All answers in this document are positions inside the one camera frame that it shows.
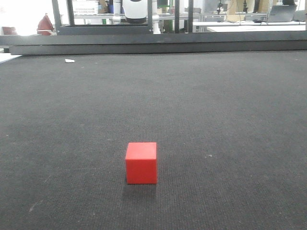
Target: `dark gray carpet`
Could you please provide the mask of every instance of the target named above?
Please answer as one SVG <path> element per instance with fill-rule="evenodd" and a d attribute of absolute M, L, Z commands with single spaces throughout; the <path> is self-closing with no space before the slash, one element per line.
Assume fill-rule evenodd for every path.
<path fill-rule="evenodd" d="M 307 52 L 19 57 L 0 73 L 1 230 L 307 229 Z M 157 185 L 126 185 L 131 141 L 158 143 Z"/>

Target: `red object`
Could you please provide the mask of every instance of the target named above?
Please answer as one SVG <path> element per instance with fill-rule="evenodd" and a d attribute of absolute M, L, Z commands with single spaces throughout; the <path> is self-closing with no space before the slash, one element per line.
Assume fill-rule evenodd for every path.
<path fill-rule="evenodd" d="M 128 184 L 157 183 L 157 143 L 132 142 L 126 153 Z"/>
<path fill-rule="evenodd" d="M 3 30 L 3 34 L 4 35 L 16 35 L 17 32 L 16 32 L 16 28 L 15 27 L 2 27 L 2 30 Z"/>
<path fill-rule="evenodd" d="M 53 26 L 52 23 L 48 17 L 47 14 L 45 14 L 45 16 L 43 17 L 42 20 L 40 20 L 40 22 L 38 23 L 37 26 L 37 33 L 41 34 L 41 35 L 50 35 L 53 31 Z"/>

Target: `white robot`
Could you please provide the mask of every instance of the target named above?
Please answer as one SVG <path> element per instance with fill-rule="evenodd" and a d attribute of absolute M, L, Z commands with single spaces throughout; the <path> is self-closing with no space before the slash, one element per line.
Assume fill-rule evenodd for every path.
<path fill-rule="evenodd" d="M 146 21 L 147 17 L 147 0 L 113 0 L 113 23 L 120 23 L 120 12 L 122 7 L 125 12 L 126 21 L 131 24 L 141 24 Z M 160 34 L 159 15 L 157 14 L 158 3 L 153 0 L 153 33 Z"/>

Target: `red cube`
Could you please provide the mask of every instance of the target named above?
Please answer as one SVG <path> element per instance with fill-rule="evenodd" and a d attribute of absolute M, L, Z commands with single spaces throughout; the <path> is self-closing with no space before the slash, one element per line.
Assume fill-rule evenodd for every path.
<path fill-rule="evenodd" d="M 126 153 L 128 184 L 157 183 L 157 143 L 132 142 Z"/>

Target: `white paper scrap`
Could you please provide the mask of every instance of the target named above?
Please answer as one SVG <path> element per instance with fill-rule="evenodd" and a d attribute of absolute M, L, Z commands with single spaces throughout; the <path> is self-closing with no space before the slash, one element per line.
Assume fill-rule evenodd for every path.
<path fill-rule="evenodd" d="M 75 60 L 65 59 L 65 62 L 66 62 L 66 63 L 74 63 L 74 62 L 75 62 Z"/>

